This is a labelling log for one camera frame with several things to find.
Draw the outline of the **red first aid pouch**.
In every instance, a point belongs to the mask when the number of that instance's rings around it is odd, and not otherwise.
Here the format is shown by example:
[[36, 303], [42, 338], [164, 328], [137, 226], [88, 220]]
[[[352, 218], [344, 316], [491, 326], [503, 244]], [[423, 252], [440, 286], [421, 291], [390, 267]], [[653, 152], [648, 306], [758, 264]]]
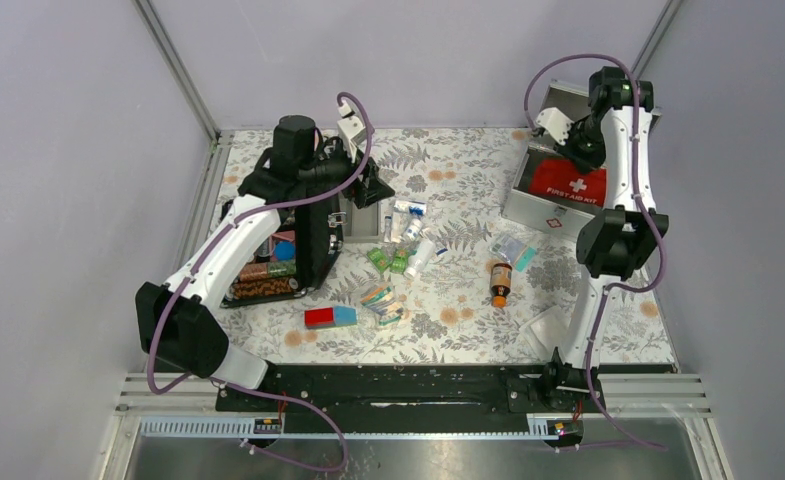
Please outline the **red first aid pouch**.
[[527, 192], [603, 207], [606, 185], [607, 174], [604, 169], [581, 174], [569, 160], [545, 158], [534, 169]]

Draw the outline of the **white plastic bottle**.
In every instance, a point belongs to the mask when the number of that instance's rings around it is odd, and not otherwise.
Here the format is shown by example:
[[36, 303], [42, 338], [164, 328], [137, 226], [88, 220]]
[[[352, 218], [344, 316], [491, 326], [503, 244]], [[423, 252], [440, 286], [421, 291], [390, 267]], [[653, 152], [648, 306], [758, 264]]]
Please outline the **white plastic bottle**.
[[417, 278], [435, 256], [436, 247], [436, 243], [431, 238], [423, 238], [414, 253], [408, 257], [407, 267], [403, 272], [404, 277], [407, 279]]

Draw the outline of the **brown medicine bottle orange cap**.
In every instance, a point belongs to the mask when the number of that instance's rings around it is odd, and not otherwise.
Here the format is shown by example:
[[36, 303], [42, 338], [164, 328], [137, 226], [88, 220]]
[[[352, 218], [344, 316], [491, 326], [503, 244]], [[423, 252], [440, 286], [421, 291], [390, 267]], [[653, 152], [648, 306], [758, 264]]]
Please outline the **brown medicine bottle orange cap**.
[[513, 268], [508, 263], [495, 263], [490, 272], [491, 304], [496, 308], [504, 308], [511, 292]]

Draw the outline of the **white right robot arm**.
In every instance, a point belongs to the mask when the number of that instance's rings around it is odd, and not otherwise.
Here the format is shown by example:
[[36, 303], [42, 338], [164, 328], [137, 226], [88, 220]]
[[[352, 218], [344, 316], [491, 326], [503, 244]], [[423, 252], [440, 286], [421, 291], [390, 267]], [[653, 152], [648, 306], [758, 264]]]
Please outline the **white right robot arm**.
[[540, 398], [557, 412], [601, 400], [596, 343], [611, 293], [627, 289], [634, 272], [663, 250], [661, 240], [669, 228], [650, 186], [652, 85], [618, 67], [603, 67], [589, 79], [588, 106], [588, 115], [577, 121], [556, 107], [542, 110], [534, 120], [538, 132], [554, 140], [556, 152], [581, 172], [606, 173], [603, 206], [577, 236], [581, 286], [569, 327], [539, 380]]

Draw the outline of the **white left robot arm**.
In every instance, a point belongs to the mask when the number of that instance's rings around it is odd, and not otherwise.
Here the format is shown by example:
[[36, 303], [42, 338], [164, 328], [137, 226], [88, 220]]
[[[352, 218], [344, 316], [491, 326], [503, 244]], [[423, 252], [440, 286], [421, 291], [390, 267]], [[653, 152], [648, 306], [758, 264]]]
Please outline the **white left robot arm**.
[[135, 306], [150, 390], [164, 394], [175, 382], [157, 384], [164, 362], [190, 376], [240, 386], [240, 398], [256, 411], [277, 401], [263, 357], [231, 344], [213, 314], [259, 249], [282, 233], [294, 235], [294, 270], [279, 276], [279, 292], [252, 293], [253, 303], [302, 297], [324, 282], [344, 243], [341, 198], [365, 208], [393, 195], [370, 156], [374, 126], [363, 115], [340, 109], [336, 134], [321, 134], [313, 119], [282, 117], [258, 165], [242, 183], [216, 231], [161, 284], [144, 283]]

